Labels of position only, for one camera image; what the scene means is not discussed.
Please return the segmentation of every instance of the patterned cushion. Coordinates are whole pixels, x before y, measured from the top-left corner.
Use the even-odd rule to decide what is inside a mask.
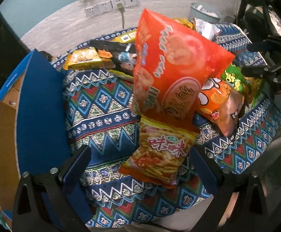
[[[236,65],[265,63],[259,53],[246,50],[249,40],[235,25],[216,26],[222,30],[217,43],[236,54]],[[99,39],[111,39],[126,31]],[[75,49],[89,44],[84,42]],[[59,56],[53,66],[61,69],[67,54],[75,49]],[[88,226],[109,228],[150,221],[187,209],[210,196],[189,157],[179,169],[178,187],[172,190],[119,174],[121,163],[138,148],[139,116],[130,111],[132,84],[106,70],[63,72],[71,148],[75,150],[81,144],[92,148],[92,161],[80,181],[89,202],[97,207]],[[246,108],[233,141],[216,132],[200,115],[195,116],[194,124],[202,129],[198,142],[221,168],[230,167],[233,173],[241,173],[262,154],[280,127],[281,112],[273,101],[261,93],[257,102],[253,109]]]

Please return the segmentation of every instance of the wall socket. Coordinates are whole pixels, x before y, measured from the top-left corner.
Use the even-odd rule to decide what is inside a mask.
[[[95,16],[101,14],[97,4],[95,4],[91,7],[85,8],[85,12],[86,12],[86,15],[88,18],[92,18],[92,17],[95,17]]]
[[[108,0],[106,2],[99,3],[98,5],[99,11],[101,13],[109,12],[113,10],[113,6],[111,5],[111,1]]]
[[[122,3],[123,7],[125,7],[125,0],[111,0],[111,4],[113,9],[118,9],[117,4]]]
[[[134,5],[138,5],[138,0],[125,0],[126,7],[134,6]]]

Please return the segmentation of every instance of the yellow snack box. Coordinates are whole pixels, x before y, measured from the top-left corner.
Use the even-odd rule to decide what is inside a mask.
[[[103,68],[103,60],[99,57],[94,47],[76,50],[67,56],[63,69],[100,69]]]
[[[128,44],[128,43],[134,42],[135,38],[136,38],[136,30],[133,30],[133,31],[127,32],[123,35],[115,37],[112,41],[123,43],[123,44]]]

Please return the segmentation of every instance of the shrimp chip bag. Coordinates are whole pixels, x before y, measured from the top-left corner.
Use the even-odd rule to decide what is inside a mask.
[[[144,182],[174,188],[177,171],[198,133],[183,135],[144,116],[139,126],[140,147],[122,164],[119,172]]]
[[[191,131],[191,109],[209,76],[221,76],[234,55],[195,31],[144,10],[136,35],[134,110]],[[174,119],[180,120],[176,126]]]
[[[210,78],[198,95],[196,109],[216,123],[224,136],[230,137],[237,129],[243,102],[244,96],[229,84],[218,78]]]

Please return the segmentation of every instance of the blue patterned fabric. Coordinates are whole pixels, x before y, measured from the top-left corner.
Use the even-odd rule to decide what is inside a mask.
[[[248,38],[237,26],[215,24],[222,32],[216,41],[236,55],[235,64],[265,64],[259,53],[246,49]],[[103,36],[110,40],[132,29]],[[86,48],[90,41],[75,49]],[[70,50],[53,61],[61,69]],[[145,222],[187,209],[210,195],[199,179],[189,157],[179,168],[178,187],[164,187],[140,182],[118,173],[120,165],[138,148],[138,121],[130,111],[132,84],[109,74],[107,70],[63,71],[66,123],[72,150],[82,144],[92,148],[92,161],[85,170],[81,185],[89,202],[97,207],[87,226],[121,227]],[[246,108],[234,141],[222,136],[202,116],[194,124],[202,129],[198,142],[209,158],[232,172],[241,173],[266,149],[281,124],[281,112],[261,93],[256,106]]]

